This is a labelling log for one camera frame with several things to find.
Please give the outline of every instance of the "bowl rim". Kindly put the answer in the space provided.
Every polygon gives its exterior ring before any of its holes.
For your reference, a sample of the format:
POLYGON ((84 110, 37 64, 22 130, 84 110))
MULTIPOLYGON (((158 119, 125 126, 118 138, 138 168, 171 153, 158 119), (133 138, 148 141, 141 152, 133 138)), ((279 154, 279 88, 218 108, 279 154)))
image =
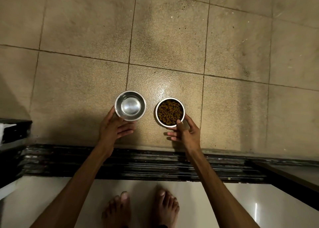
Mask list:
POLYGON ((125 93, 127 93, 127 92, 133 92, 133 93, 138 94, 139 96, 142 97, 142 99, 143 99, 143 101, 144 101, 144 106, 145 106, 145 108, 144 108, 144 111, 143 111, 143 113, 141 114, 140 117, 138 117, 138 118, 136 118, 136 119, 133 119, 133 120, 124 119, 125 121, 137 121, 138 119, 141 119, 141 117, 142 117, 142 116, 145 114, 145 112, 146 112, 146 100, 145 100, 144 96, 142 96, 142 95, 141 95, 139 92, 137 92, 137 91, 126 90, 126 91, 122 92, 121 94, 119 94, 118 97, 116 98, 115 104, 114 104, 115 113, 117 114, 118 117, 121 117, 121 116, 119 115, 119 113, 117 112, 116 104, 117 104, 118 99, 121 97, 121 95, 123 95, 123 94, 125 94, 125 93))
POLYGON ((160 119, 159 119, 159 117, 158 117, 158 115, 157 115, 157 110, 158 110, 160 104, 163 103, 164 101, 168 100, 168 99, 176 100, 178 103, 181 104, 181 106, 182 106, 182 108, 183 108, 183 117, 182 117, 181 121, 184 120, 184 117, 185 117, 185 107, 184 107, 183 103, 182 103, 180 100, 178 100, 178 99, 176 99, 176 98, 173 98, 173 97, 168 97, 168 98, 162 99, 160 102, 158 102, 158 104, 156 105, 156 109, 155 109, 155 116, 156 116, 157 121, 158 121, 162 126, 167 127, 167 128, 173 128, 173 127, 176 127, 177 125, 173 125, 173 126, 165 125, 164 123, 162 123, 162 122, 160 121, 160 119))

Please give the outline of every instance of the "forearm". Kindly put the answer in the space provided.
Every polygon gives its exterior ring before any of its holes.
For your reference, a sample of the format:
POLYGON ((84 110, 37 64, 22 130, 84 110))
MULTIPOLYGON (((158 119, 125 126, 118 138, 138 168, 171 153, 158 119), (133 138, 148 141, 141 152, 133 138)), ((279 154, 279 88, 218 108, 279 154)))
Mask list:
POLYGON ((64 189, 33 223, 36 227, 74 227, 94 178, 106 159, 106 150, 95 147, 64 189))
POLYGON ((196 150, 189 152, 189 157, 201 179, 219 226, 221 228, 259 227, 219 179, 203 153, 196 150))

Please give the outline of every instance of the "metal bowl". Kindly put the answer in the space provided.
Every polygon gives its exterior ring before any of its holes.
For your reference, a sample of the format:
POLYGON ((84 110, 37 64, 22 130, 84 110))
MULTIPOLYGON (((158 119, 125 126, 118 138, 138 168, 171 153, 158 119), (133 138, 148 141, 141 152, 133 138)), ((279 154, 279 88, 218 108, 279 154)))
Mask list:
POLYGON ((155 116, 156 116, 157 121, 158 121, 162 126, 164 126, 164 127, 172 128, 172 127, 176 127, 176 125, 172 125, 172 126, 165 125, 164 123, 162 123, 162 122, 160 121, 160 119, 159 119, 159 117, 158 117, 158 114, 157 114, 158 108, 159 108, 159 106, 161 105, 161 103, 164 102, 164 101, 166 101, 166 100, 168 100, 168 99, 172 99, 172 100, 177 101, 178 103, 181 104, 181 106, 182 106, 182 108, 183 108, 183 117, 181 118, 181 121, 183 121, 183 120, 184 120, 184 117, 185 117, 185 108, 184 108, 184 106, 183 106, 183 104, 182 104, 181 101, 179 101, 178 99, 172 98, 172 97, 162 99, 162 100, 157 104, 156 109, 155 109, 155 116))
POLYGON ((146 101, 140 93, 128 90, 117 97, 114 107, 125 121, 137 121, 146 111, 146 101))

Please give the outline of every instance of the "kibble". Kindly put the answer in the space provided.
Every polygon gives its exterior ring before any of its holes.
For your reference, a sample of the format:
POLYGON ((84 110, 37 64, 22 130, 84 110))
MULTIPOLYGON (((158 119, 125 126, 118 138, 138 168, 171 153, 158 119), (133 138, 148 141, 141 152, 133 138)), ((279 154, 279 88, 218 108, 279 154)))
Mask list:
POLYGON ((180 103, 168 99, 160 104, 157 115, 163 124, 173 126, 183 117, 183 109, 180 103))

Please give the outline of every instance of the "person's left arm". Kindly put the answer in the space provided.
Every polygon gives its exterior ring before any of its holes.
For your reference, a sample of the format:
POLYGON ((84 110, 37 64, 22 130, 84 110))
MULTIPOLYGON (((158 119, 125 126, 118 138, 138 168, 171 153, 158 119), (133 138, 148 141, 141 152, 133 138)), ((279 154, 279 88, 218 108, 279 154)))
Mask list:
POLYGON ((123 118, 118 116, 112 118, 114 113, 115 110, 112 107, 101 123, 98 144, 31 228, 69 228, 75 226, 98 170, 113 152, 115 140, 133 133, 135 129, 134 122, 123 121, 123 118))

